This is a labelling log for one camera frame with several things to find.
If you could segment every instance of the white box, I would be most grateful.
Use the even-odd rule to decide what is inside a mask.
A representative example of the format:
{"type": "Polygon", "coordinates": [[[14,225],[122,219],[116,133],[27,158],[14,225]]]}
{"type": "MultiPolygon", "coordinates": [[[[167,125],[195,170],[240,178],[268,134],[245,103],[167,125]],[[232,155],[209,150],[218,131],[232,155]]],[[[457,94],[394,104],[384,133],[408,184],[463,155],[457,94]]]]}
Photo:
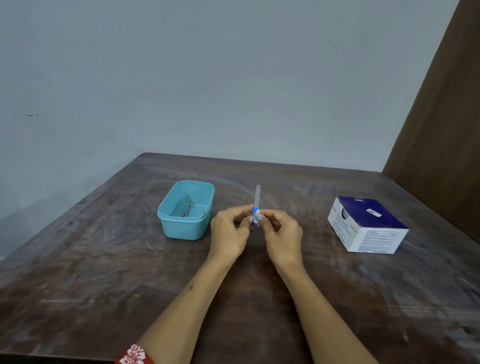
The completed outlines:
{"type": "Polygon", "coordinates": [[[408,228],[377,200],[339,196],[328,222],[349,252],[393,254],[408,228]]]}

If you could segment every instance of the finger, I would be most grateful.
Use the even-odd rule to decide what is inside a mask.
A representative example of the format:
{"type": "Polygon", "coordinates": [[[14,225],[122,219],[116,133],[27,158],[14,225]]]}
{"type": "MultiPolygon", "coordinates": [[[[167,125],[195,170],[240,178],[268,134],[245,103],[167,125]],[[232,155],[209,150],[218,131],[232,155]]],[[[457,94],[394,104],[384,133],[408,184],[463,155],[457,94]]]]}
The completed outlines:
{"type": "Polygon", "coordinates": [[[240,223],[239,228],[237,229],[240,236],[244,239],[247,239],[248,236],[250,235],[250,225],[252,222],[250,221],[250,216],[244,218],[242,222],[240,223]]]}
{"type": "Polygon", "coordinates": [[[264,233],[265,234],[268,234],[268,233],[271,233],[271,232],[275,232],[275,229],[273,228],[272,226],[272,223],[270,222],[269,219],[267,218],[263,218],[261,220],[258,221],[258,224],[262,227],[262,229],[264,230],[264,233]]]}
{"type": "Polygon", "coordinates": [[[268,219],[275,219],[281,225],[286,224],[288,221],[293,220],[285,211],[281,210],[269,210],[262,208],[262,214],[265,215],[268,219]]]}
{"type": "Polygon", "coordinates": [[[225,211],[232,216],[232,219],[235,216],[240,216],[242,214],[247,214],[245,216],[250,216],[252,214],[253,204],[252,205],[243,205],[227,208],[225,211]]]}

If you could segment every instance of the light blue plastic container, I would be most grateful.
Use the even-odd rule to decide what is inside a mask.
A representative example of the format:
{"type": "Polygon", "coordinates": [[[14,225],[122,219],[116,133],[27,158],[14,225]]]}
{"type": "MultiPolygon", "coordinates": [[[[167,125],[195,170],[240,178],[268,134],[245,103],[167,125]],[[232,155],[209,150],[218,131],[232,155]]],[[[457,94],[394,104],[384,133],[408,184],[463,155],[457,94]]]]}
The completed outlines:
{"type": "Polygon", "coordinates": [[[212,214],[215,187],[211,183],[178,181],[158,208],[157,216],[169,238],[197,240],[204,234],[212,214]],[[190,209],[187,217],[183,213],[190,209]]]}

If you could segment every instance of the red floral sleeve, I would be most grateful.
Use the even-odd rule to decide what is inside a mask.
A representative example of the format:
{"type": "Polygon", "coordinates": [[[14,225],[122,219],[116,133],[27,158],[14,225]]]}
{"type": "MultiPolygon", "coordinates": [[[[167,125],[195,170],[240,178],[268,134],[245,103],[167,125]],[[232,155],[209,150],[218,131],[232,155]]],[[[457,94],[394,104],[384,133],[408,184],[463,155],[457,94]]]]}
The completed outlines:
{"type": "Polygon", "coordinates": [[[140,345],[133,344],[115,364],[154,364],[140,345]]]}

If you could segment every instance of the right hand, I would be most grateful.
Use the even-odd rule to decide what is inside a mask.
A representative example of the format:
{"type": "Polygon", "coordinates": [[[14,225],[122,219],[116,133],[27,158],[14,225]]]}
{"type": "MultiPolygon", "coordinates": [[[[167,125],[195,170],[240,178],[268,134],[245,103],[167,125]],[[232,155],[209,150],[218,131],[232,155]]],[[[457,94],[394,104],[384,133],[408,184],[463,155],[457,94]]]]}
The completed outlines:
{"type": "Polygon", "coordinates": [[[301,258],[302,228],[285,211],[261,209],[258,221],[265,233],[268,256],[277,271],[303,267],[301,258]]]}

